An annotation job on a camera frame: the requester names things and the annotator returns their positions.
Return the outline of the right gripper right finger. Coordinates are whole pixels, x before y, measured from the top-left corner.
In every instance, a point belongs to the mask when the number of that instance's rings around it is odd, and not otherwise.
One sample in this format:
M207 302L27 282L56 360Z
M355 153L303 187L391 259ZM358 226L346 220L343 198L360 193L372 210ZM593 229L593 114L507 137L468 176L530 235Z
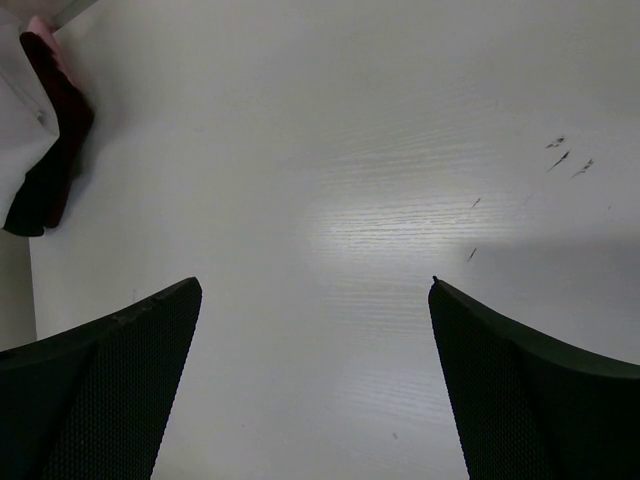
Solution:
M440 279L428 304L470 478L638 478L638 366L534 330Z

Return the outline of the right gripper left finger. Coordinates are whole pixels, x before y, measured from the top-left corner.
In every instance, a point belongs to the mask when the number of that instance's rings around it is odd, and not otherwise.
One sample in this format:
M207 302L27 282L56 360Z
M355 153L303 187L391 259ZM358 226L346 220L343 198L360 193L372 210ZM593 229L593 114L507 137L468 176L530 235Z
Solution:
M3 351L2 478L150 478L201 303L191 277Z

